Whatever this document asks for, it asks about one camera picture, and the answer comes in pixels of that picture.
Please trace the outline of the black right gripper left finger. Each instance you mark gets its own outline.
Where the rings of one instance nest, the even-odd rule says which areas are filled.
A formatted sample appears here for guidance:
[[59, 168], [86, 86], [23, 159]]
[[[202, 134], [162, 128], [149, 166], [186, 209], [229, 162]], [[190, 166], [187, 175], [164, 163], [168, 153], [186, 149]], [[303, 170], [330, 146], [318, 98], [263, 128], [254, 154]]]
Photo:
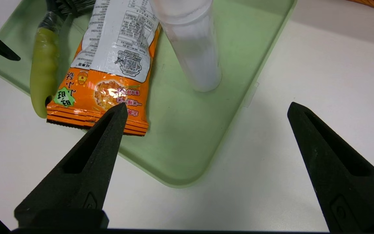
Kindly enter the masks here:
[[107, 228], [103, 210], [128, 118], [110, 108], [15, 208], [20, 229]]

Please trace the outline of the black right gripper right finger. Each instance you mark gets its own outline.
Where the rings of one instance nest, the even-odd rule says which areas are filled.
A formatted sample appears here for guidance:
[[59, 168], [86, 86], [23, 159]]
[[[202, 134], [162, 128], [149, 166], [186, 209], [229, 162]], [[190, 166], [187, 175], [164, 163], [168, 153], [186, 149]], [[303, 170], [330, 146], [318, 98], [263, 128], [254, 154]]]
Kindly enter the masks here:
[[331, 233], [374, 233], [374, 166], [309, 108], [287, 117]]

